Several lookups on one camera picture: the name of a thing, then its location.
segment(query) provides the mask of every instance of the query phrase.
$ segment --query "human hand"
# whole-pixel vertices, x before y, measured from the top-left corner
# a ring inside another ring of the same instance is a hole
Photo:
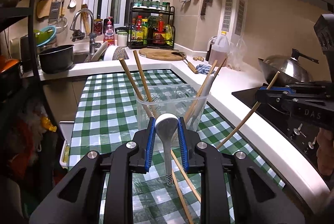
[[[334,134],[331,131],[320,128],[317,141],[318,170],[322,175],[329,176],[334,170]]]

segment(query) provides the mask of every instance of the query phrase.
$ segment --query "pink dish soap bottle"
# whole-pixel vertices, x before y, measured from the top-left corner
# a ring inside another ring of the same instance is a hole
[[[106,24],[106,31],[104,34],[104,41],[108,41],[108,47],[113,45],[115,46],[115,33],[114,33],[114,27],[111,22],[111,19],[108,20]]]

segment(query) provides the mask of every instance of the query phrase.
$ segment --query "wok handle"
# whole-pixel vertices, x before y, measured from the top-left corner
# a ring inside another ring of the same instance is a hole
[[[302,54],[302,53],[300,53],[298,50],[296,50],[296,49],[292,49],[292,54],[291,54],[291,58],[294,58],[294,59],[296,59],[296,60],[298,60],[298,58],[299,57],[304,57],[304,58],[306,58],[306,59],[308,59],[308,60],[311,60],[312,62],[314,62],[314,63],[317,63],[317,64],[319,64],[319,61],[318,60],[316,60],[316,59],[314,59],[314,58],[312,58],[312,57],[309,57],[309,56],[307,56],[307,55],[305,55],[305,54]]]

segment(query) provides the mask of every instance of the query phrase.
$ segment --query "sink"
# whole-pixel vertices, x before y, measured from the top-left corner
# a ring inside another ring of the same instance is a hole
[[[75,53],[73,56],[73,64],[81,64],[89,62],[89,53]]]

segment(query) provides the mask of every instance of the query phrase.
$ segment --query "stainless steel lid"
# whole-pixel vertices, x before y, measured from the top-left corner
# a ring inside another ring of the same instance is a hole
[[[300,82],[309,82],[312,81],[313,78],[310,73],[306,71],[306,69],[302,68],[302,66],[298,62],[299,57],[304,57],[308,60],[311,60],[314,63],[319,64],[319,61],[306,56],[300,53],[296,49],[292,49],[291,56],[282,56],[282,55],[272,55],[264,60],[266,64],[269,64],[276,68],[277,70],[284,72],[285,74],[297,79]]]

